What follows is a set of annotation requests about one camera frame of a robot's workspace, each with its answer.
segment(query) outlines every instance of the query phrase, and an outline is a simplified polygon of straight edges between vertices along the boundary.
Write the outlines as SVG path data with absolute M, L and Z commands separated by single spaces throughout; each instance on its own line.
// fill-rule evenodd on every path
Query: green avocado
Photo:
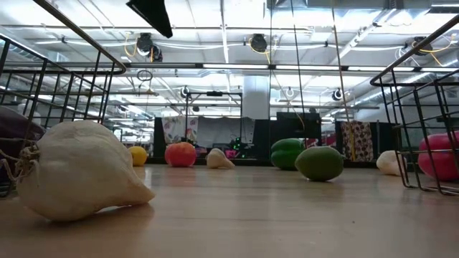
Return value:
M 282 170 L 295 171 L 295 160 L 302 151 L 304 145 L 299 139 L 279 140 L 271 146 L 271 163 Z
M 343 157 L 334 148 L 311 147 L 304 150 L 295 161 L 295 167 L 309 180 L 324 182 L 343 172 Z

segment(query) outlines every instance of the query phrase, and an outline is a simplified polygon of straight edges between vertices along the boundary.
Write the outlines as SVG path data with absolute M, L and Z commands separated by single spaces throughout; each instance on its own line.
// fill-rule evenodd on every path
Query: colorful banner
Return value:
M 166 144 L 178 143 L 184 137 L 185 117 L 163 118 L 164 140 Z M 189 140 L 196 142 L 198 133 L 198 118 L 188 118 L 186 136 Z

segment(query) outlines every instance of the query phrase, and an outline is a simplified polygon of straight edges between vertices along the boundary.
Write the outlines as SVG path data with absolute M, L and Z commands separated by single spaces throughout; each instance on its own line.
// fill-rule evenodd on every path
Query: red tomato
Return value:
M 189 143 L 172 143 L 167 146 L 164 158 L 170 166 L 189 167 L 196 161 L 196 150 Z

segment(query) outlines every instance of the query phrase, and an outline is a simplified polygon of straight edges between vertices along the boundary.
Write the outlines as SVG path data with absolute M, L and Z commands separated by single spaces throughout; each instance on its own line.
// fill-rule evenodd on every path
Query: pink object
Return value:
M 224 154 L 226 155 L 227 158 L 235 158 L 236 157 L 236 151 L 235 150 L 225 150 Z
M 456 139 L 459 139 L 459 131 L 454 132 Z M 451 151 L 451 144 L 447 133 L 439 133 L 429 135 L 427 137 L 431 150 L 449 150 L 442 153 L 432 153 L 433 163 L 435 170 L 437 171 L 438 179 L 440 181 L 454 181 L 459 179 L 459 172 L 456 168 L 454 161 L 454 154 Z M 454 147 L 459 146 L 458 142 L 455 142 Z M 421 151 L 427 150 L 425 140 L 421 141 L 419 146 Z M 432 163 L 430 162 L 429 153 L 421 153 L 417 158 L 417 162 L 422 172 L 428 176 L 435 178 L 435 172 L 433 171 Z

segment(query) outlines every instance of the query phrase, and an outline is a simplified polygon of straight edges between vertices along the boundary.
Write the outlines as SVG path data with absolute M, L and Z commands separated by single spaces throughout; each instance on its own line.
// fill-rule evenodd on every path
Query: metal pipe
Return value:
M 230 57 L 228 55 L 227 25 L 224 22 L 224 0 L 220 0 L 220 15 L 222 16 L 222 42 L 224 62 L 228 64 L 230 62 Z
M 3 28 L 5 29 L 44 29 L 43 26 L 41 25 L 18 25 L 18 24 L 5 24 L 5 25 L 2 25 Z M 46 26 L 47 29 L 69 29 L 69 27 L 66 27 L 66 26 Z M 85 30 L 85 31 L 95 31 L 95 30 L 100 30 L 101 28 L 100 27 L 96 27 L 96 26 L 81 26 L 80 27 L 82 30 Z M 113 30 L 114 28 L 113 27 L 102 27 L 102 29 L 104 31 L 107 31 L 107 30 Z M 214 31 L 220 31 L 222 28 L 221 27 L 172 27 L 172 29 L 174 31 L 179 31 L 179 30 L 205 30 L 205 31 L 209 31 L 209 30 L 214 30 Z M 125 31 L 142 31 L 142 32 L 145 32 L 145 31 L 152 31 L 154 33 L 157 33 L 157 31 L 155 29 L 152 29 L 151 27 L 116 27 L 115 30 L 125 30 Z M 254 31 L 254 32 L 259 32 L 259 31 L 269 31 L 271 30 L 271 28 L 267 28 L 267 27 L 250 27 L 250 28 L 247 28 L 247 27 L 227 27 L 226 30 L 250 30 L 250 31 Z M 272 30 L 274 32 L 293 32 L 293 28 L 272 28 Z M 310 28 L 301 28 L 301 29 L 296 29 L 297 32 L 300 31 L 300 32 L 309 32 L 309 33 L 312 33 L 313 32 L 313 29 L 310 29 Z

